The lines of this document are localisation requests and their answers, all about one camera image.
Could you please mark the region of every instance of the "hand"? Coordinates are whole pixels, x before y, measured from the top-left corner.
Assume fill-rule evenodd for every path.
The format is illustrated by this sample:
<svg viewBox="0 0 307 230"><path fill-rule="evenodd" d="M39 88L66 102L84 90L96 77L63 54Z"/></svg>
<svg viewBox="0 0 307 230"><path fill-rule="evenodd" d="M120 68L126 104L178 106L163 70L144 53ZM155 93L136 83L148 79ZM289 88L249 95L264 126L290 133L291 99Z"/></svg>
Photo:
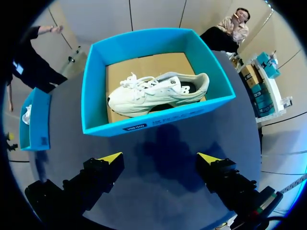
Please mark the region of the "hand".
<svg viewBox="0 0 307 230"><path fill-rule="evenodd" d="M62 25L60 25L58 27L52 28L51 32L56 33L56 34L60 34L63 31L63 29L64 29L64 27Z"/></svg>
<svg viewBox="0 0 307 230"><path fill-rule="evenodd" d="M232 22L235 26L238 26L238 25L240 24L239 19L238 19L235 15L232 15L232 17L231 17L231 22Z"/></svg>
<svg viewBox="0 0 307 230"><path fill-rule="evenodd" d="M14 107L13 107L13 103L12 102L10 102L9 107L10 107L10 112L12 113L14 111Z"/></svg>

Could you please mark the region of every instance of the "table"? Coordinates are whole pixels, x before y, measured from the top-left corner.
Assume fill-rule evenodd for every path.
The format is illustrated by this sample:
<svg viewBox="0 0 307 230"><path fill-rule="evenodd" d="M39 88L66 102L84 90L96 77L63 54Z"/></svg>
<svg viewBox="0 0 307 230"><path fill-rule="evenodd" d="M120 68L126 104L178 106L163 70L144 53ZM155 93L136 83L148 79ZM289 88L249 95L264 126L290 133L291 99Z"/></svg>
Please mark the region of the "table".
<svg viewBox="0 0 307 230"><path fill-rule="evenodd" d="M233 85L234 100L207 114L121 136L82 133L82 75L57 87L49 115L51 149L29 153L35 178L62 188L84 161L122 151L125 170L85 217L118 230L211 230L227 221L234 212L196 174L196 153L230 158L245 177L258 181L260 140L241 79L225 54L214 54Z"/></svg>

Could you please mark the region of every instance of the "patterned shirt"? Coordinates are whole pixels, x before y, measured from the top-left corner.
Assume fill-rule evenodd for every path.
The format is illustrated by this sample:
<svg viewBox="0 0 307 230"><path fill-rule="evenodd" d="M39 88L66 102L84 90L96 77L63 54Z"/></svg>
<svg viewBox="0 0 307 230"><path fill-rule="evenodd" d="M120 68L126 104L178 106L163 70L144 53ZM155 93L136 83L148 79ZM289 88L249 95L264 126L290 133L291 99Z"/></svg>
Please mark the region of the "patterned shirt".
<svg viewBox="0 0 307 230"><path fill-rule="evenodd" d="M234 31L234 24L231 22L231 17L225 17L220 23L217 24L217 28L223 32L232 32L232 39L238 45L241 45L243 40L248 36L248 26L245 23L241 23L237 31Z"/></svg>

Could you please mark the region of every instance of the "white sneaker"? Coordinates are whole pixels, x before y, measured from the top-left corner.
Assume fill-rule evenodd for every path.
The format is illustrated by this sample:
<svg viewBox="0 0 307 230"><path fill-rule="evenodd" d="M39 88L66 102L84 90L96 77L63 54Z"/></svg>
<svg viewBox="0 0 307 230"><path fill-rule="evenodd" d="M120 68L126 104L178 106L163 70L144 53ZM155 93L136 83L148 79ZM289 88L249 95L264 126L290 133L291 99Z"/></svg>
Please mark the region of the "white sneaker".
<svg viewBox="0 0 307 230"><path fill-rule="evenodd" d="M198 102L207 92L208 86L209 77L205 73L185 75L168 72L157 78L140 79L132 73L110 94L108 105L120 115L141 116L161 104L176 107Z"/></svg>

